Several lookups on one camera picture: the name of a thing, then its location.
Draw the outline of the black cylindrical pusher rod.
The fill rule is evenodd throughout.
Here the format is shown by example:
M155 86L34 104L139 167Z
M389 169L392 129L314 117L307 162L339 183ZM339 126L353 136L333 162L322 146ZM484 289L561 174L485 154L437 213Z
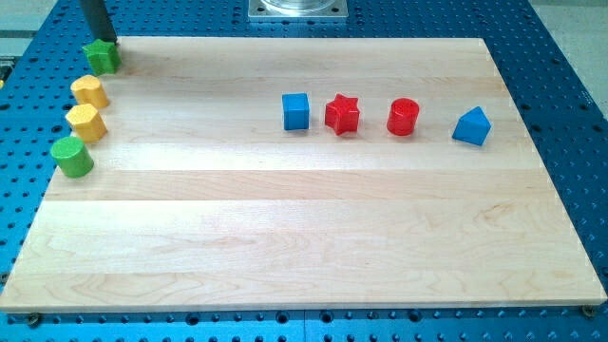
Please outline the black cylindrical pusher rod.
M116 44L118 37L105 0L79 0L79 3L93 38Z

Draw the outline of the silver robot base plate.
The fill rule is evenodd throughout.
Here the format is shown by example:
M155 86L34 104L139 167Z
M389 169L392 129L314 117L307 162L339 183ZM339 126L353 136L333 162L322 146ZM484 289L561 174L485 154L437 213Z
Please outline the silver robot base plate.
M249 0L248 17L255 19L346 18L347 0Z

